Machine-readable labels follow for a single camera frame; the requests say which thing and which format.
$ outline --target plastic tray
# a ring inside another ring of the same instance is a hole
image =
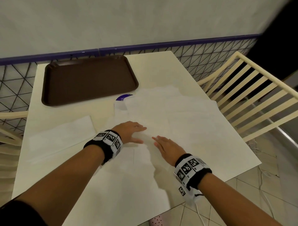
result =
[[[60,106],[128,93],[139,83],[125,56],[53,62],[46,66],[41,101]]]

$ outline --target white paper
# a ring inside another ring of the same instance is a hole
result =
[[[38,161],[49,155],[95,137],[96,131],[90,116],[39,132],[29,138],[29,161]]]

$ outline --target left hand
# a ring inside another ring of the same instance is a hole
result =
[[[147,127],[143,127],[139,123],[132,121],[121,123],[112,128],[112,130],[116,131],[120,135],[123,144],[129,142],[142,144],[144,141],[141,139],[133,138],[132,134],[134,132],[141,132],[146,129]]]

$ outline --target purple trim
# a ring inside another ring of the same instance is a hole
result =
[[[106,54],[116,53],[116,52],[129,52],[129,51],[135,51],[135,50],[158,49],[158,48],[168,48],[168,47],[175,47],[175,46],[188,46],[188,45],[223,42],[223,41],[236,41],[236,40],[259,38],[260,36],[261,34],[238,35],[238,36],[228,36],[228,37],[220,37],[220,38],[204,38],[204,39],[194,39],[194,40],[186,40],[186,41],[159,42],[159,43],[152,43],[152,44],[132,45],[132,46],[108,47],[108,48],[100,48],[99,53],[101,56],[105,56]]]
[[[135,50],[158,49],[158,48],[196,45],[196,44],[224,42],[224,41],[236,41],[236,40],[244,40],[244,39],[251,39],[251,38],[259,38],[260,36],[261,34],[238,35],[238,36],[229,36],[229,37],[220,37],[220,38],[205,38],[205,39],[194,39],[194,40],[186,40],[186,41],[160,42],[160,43],[152,43],[152,44],[108,47],[108,48],[88,49],[88,50],[81,50],[81,51],[58,52],[58,53],[48,53],[48,54],[39,54],[39,55],[30,55],[30,56],[0,58],[0,66],[66,59],[71,57],[83,57],[83,56],[90,56],[90,55],[105,56],[106,54],[116,53],[116,52],[129,52],[129,51],[135,51]]]
[[[66,59],[71,57],[83,57],[83,56],[99,56],[98,49],[88,49],[80,51],[71,51],[71,52],[57,52],[57,53],[47,53],[39,55],[30,55],[30,56],[20,56],[20,57],[8,57],[0,59],[1,65],[10,65],[10,64],[21,64],[29,62],[38,62],[38,61],[51,61],[58,59]]]

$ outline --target right hand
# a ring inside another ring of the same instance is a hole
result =
[[[162,157],[171,166],[175,167],[175,164],[177,160],[180,158],[180,156],[186,154],[184,149],[171,139],[167,139],[161,136],[152,137],[152,139],[155,140],[154,146],[156,146],[159,149]]]

